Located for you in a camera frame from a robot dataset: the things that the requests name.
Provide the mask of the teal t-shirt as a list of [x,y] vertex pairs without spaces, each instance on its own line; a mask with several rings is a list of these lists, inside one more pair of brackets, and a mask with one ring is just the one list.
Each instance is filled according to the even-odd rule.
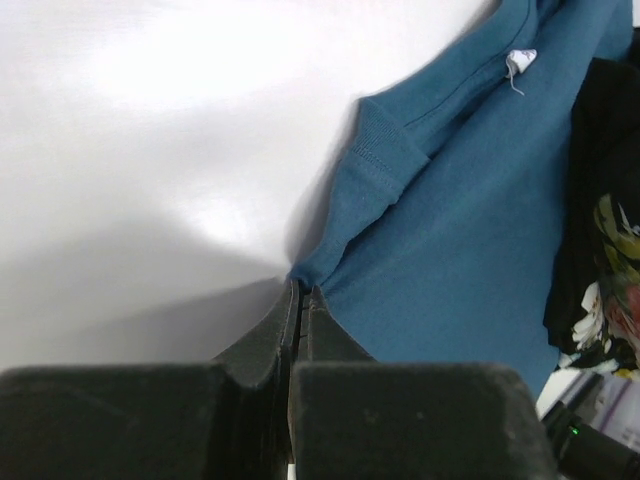
[[592,59],[626,56],[632,8],[502,1],[361,99],[324,233],[291,275],[375,359],[501,363],[541,392],[570,112]]

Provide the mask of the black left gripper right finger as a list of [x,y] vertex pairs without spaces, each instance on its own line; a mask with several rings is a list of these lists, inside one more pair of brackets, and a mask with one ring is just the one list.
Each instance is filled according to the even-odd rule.
[[319,289],[301,318],[290,388],[300,479],[553,479],[534,400],[492,363],[371,360]]

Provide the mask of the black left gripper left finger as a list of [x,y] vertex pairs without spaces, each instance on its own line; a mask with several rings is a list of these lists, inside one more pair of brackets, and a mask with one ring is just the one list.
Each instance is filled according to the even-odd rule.
[[300,287],[203,363],[28,367],[1,376],[5,479],[283,479]]

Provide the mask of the black t-shirt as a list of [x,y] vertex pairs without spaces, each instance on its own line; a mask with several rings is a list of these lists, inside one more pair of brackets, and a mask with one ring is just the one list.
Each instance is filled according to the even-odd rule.
[[544,325],[561,369],[639,378],[639,69],[595,59],[571,113]]

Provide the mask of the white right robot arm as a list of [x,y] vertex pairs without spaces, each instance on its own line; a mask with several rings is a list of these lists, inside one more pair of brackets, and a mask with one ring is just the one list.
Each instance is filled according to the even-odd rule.
[[639,453],[586,424],[562,402],[542,418],[565,479],[639,480]]

